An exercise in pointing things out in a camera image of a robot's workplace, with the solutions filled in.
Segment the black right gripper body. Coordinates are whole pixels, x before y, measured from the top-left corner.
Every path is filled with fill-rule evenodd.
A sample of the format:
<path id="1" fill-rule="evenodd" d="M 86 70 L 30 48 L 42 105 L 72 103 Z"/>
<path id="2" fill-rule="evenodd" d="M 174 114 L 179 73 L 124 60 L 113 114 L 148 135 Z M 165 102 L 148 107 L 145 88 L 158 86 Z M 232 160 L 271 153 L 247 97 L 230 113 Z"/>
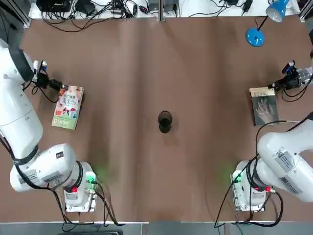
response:
<path id="1" fill-rule="evenodd" d="M 284 75 L 282 85 L 283 89 L 290 90 L 293 88 L 299 88 L 301 86 L 298 71 L 289 70 L 284 72 L 283 75 Z"/>

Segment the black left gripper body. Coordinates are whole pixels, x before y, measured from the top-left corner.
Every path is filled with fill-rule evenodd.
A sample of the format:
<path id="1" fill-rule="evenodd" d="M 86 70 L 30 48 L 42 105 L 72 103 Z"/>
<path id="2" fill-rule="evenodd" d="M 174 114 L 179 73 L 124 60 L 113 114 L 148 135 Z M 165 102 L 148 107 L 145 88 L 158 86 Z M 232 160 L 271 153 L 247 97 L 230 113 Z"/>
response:
<path id="1" fill-rule="evenodd" d="M 39 71 L 37 74 L 36 85 L 39 88 L 46 89 L 49 85 L 49 76 L 45 71 Z"/>

